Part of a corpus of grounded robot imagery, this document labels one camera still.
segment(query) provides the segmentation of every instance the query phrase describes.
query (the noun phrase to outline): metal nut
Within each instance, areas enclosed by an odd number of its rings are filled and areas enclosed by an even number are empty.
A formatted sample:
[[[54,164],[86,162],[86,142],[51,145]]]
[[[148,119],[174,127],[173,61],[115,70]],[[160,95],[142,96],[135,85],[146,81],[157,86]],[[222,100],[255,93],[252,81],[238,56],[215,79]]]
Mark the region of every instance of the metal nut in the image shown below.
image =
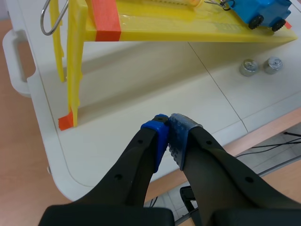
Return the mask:
[[[242,75],[250,77],[258,72],[258,64],[252,59],[246,59],[239,67],[239,71]]]
[[[275,56],[270,57],[263,64],[263,69],[268,74],[275,74],[283,68],[282,61]]]

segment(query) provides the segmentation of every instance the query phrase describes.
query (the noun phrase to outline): black cable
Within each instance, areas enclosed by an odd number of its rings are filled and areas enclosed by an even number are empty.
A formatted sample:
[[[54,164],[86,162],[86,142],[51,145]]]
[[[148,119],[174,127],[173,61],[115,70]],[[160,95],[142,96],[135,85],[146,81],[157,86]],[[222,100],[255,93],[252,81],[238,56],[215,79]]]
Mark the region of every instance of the black cable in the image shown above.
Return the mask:
[[[293,145],[293,144],[301,144],[301,141],[298,141],[298,142],[291,142],[291,143],[274,144],[274,145],[256,146],[256,147],[251,147],[251,148],[272,147],[272,146],[277,146],[277,145]]]
[[[152,204],[151,208],[154,207],[154,205],[156,204],[157,199],[158,199],[158,196],[156,197],[156,199],[155,199],[154,203]]]
[[[238,157],[244,156],[244,155],[248,155],[248,154],[258,154],[258,153],[267,152],[267,151],[273,150],[273,149],[275,149],[275,148],[277,148],[277,147],[280,147],[280,146],[282,146],[282,145],[285,145],[285,144],[288,144],[288,143],[290,143],[290,142],[293,142],[293,141],[296,141],[296,140],[300,140],[300,139],[301,139],[301,138],[298,138],[298,139],[291,140],[291,141],[288,141],[288,142],[285,142],[285,143],[282,143],[282,144],[278,144],[278,145],[275,146],[275,147],[272,147],[272,148],[270,148],[270,149],[268,149],[268,150],[264,150],[264,151],[261,151],[261,152],[251,152],[251,153],[240,154],[240,155],[238,155],[238,156],[235,156],[235,158],[238,158]]]
[[[151,202],[150,202],[150,207],[151,207],[151,204],[152,204],[152,201],[153,201],[153,200],[154,200],[154,199],[152,199]]]

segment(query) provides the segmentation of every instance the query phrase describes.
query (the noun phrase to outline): yellow platform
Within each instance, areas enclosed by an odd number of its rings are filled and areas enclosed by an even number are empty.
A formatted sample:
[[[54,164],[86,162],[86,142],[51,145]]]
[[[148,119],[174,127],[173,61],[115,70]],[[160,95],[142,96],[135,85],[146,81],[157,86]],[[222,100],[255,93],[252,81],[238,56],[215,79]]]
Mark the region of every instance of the yellow platform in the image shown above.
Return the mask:
[[[286,27],[250,30],[233,12],[185,1],[117,0],[122,41],[285,42],[296,39]]]

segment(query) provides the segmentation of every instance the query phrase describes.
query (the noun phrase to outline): white table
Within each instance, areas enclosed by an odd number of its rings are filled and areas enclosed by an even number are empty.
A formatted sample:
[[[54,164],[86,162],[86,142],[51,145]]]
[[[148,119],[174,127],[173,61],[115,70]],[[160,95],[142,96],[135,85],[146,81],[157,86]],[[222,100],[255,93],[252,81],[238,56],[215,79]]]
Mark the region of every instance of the white table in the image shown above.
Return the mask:
[[[271,46],[254,43],[85,43],[79,126],[65,131],[66,84],[59,81],[52,37],[40,30],[44,1],[8,0],[14,31],[3,46],[14,88],[31,96],[58,189],[70,200],[90,191],[115,163],[140,126],[158,113],[185,114],[225,145],[301,106],[300,40]],[[301,13],[288,18],[301,32]],[[46,26],[50,27],[46,14]],[[67,15],[61,27],[66,50]],[[36,73],[23,81],[16,43],[27,39]],[[238,66],[253,57],[280,57],[275,75],[246,78]],[[166,152],[152,180],[177,169]]]

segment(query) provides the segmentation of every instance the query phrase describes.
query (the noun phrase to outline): blue gripper pad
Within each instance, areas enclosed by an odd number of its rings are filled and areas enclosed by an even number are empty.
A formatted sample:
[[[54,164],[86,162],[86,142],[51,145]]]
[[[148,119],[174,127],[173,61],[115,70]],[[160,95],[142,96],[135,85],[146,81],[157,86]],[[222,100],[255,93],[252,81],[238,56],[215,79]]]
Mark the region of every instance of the blue gripper pad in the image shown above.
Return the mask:
[[[175,162],[183,171],[185,151],[189,131],[194,127],[202,127],[192,119],[182,114],[172,114],[169,117],[169,151]]]
[[[156,117],[157,116],[168,118],[168,116],[164,114],[158,114],[156,115]],[[166,151],[167,148],[169,127],[162,122],[151,120],[143,124],[141,128],[153,129],[158,134],[158,146],[157,146],[157,153],[155,158],[155,171],[154,171],[156,173],[159,169],[159,165],[162,161],[164,152]]]

